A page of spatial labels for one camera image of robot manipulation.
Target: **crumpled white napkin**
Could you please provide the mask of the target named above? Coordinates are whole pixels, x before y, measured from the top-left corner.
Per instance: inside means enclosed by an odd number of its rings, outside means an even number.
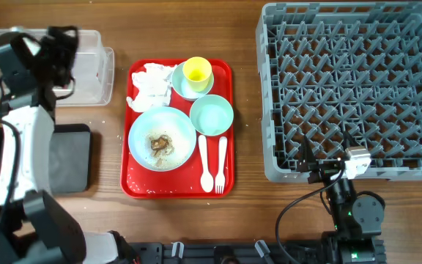
[[[172,95],[172,73],[173,67],[146,63],[146,72],[133,73],[131,78],[133,85],[138,88],[139,93],[135,100],[126,97],[126,101],[135,112],[141,113],[152,107],[168,106]]]

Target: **white plastic fork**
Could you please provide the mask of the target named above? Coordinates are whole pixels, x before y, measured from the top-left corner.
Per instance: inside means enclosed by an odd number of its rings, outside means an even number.
[[[219,167],[218,174],[215,179],[215,191],[216,194],[222,194],[224,192],[224,186],[226,185],[226,178],[224,177],[224,162],[226,161],[227,151],[227,138],[222,136],[219,138]]]

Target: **wooden table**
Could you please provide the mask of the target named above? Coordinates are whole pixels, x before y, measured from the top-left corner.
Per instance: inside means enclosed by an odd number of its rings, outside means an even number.
[[[265,2],[63,2],[66,4],[0,4],[0,28],[73,24],[98,30],[104,46],[115,50],[110,104],[57,109],[58,123],[83,122],[94,132],[93,184],[84,193],[57,197],[61,205],[84,230],[116,230],[131,242],[274,241],[274,224],[281,209],[319,186],[275,184],[264,176],[255,28]],[[234,190],[225,199],[131,199],[119,187],[123,141],[118,137],[123,133],[129,66],[144,58],[196,55],[224,59],[233,70]],[[385,239],[389,263],[422,263],[422,182],[359,180],[356,188],[375,191],[387,202],[381,238]],[[315,239],[332,229],[330,216],[314,197],[284,217],[281,237]]]

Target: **clear plastic bin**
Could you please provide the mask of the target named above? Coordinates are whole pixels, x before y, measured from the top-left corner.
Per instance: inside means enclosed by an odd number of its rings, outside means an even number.
[[[10,29],[0,29],[0,34],[9,31]],[[24,32],[37,39],[46,35],[46,29],[24,29]],[[56,102],[57,106],[105,106],[110,103],[114,86],[114,65],[114,51],[103,47],[100,33],[95,30],[80,30],[79,47],[73,67],[75,92],[68,99]],[[69,88],[55,87],[53,90],[56,96],[69,93]]]

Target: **gray plastic crate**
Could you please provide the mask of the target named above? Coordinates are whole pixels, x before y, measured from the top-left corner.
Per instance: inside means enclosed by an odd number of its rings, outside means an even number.
[[[303,182],[343,153],[341,130],[372,154],[362,176],[422,180],[422,2],[266,4],[256,28],[264,172]]]

